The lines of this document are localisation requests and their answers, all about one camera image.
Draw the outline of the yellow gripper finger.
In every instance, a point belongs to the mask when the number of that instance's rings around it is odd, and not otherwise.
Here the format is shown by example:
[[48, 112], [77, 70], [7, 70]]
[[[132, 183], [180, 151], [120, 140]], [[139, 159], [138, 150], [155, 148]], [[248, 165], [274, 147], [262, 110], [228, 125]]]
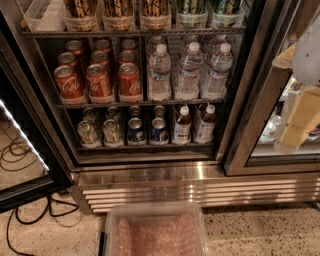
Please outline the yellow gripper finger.
[[293, 64], [293, 55], [297, 44], [291, 45], [284, 52], [279, 54], [273, 61], [272, 65], [280, 69], [291, 69]]
[[280, 154], [292, 154], [320, 122], [320, 87], [289, 93], [284, 110], [273, 148]]

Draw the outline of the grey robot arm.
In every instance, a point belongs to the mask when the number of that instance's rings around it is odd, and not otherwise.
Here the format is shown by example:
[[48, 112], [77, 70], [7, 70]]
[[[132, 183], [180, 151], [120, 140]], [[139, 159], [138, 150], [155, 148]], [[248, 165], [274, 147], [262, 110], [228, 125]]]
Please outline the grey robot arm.
[[298, 94], [288, 97], [289, 113], [282, 118], [274, 150], [281, 154], [297, 151], [320, 122], [320, 16], [317, 15], [297, 43], [278, 55], [272, 65], [291, 68], [304, 85]]

